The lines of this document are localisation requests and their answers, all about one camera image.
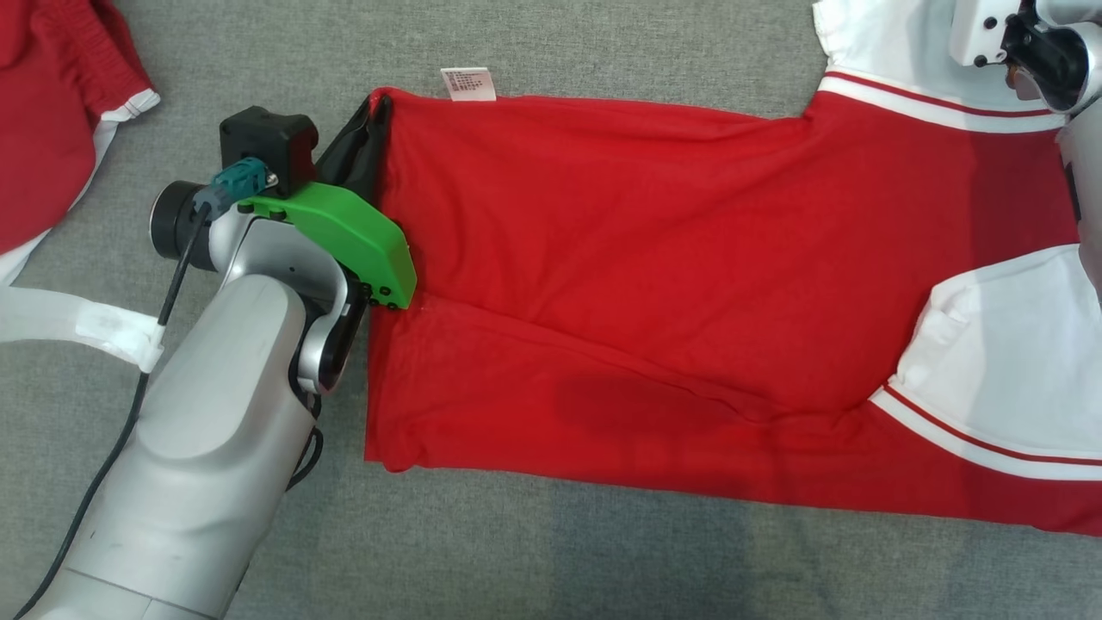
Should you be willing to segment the red jersey with white hem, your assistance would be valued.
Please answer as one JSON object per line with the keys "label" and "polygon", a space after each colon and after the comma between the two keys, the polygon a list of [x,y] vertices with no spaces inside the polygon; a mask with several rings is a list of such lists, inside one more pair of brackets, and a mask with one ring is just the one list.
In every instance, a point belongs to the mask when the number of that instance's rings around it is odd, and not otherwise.
{"label": "red jersey with white hem", "polygon": [[0,0],[0,286],[159,102],[114,0]]}

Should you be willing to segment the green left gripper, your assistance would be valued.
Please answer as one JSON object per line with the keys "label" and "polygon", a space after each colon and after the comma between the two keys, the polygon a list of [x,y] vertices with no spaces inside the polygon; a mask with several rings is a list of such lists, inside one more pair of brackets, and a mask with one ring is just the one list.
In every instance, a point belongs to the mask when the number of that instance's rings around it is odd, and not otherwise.
{"label": "green left gripper", "polygon": [[370,285],[382,306],[406,311],[418,285],[410,246],[402,229],[378,211],[391,116],[388,94],[363,102],[318,157],[320,182],[307,182],[287,199],[258,194],[244,204],[318,244]]}

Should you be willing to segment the white tape strip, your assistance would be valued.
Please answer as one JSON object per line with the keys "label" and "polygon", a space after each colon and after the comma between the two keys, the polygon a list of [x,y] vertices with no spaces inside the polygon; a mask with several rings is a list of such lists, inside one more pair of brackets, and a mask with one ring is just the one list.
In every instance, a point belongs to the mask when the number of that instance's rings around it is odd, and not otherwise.
{"label": "white tape strip", "polygon": [[153,315],[50,290],[0,287],[0,342],[78,342],[150,373],[164,333]]}

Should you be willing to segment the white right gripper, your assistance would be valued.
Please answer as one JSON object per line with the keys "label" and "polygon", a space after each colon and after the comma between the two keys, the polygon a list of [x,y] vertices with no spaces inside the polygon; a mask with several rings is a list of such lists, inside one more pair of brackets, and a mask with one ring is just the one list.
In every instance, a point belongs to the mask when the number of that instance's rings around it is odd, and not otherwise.
{"label": "white right gripper", "polygon": [[949,52],[960,66],[1009,63],[1003,40],[1027,0],[954,0]]}

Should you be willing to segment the red jersey with white sleeves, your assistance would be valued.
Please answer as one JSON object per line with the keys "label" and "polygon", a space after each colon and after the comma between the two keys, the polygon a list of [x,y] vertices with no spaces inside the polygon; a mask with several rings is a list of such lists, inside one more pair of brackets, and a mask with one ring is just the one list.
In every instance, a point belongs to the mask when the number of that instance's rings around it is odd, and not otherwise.
{"label": "red jersey with white sleeves", "polygon": [[378,88],[418,292],[363,456],[1102,537],[1102,305],[954,0],[815,0],[801,115]]}

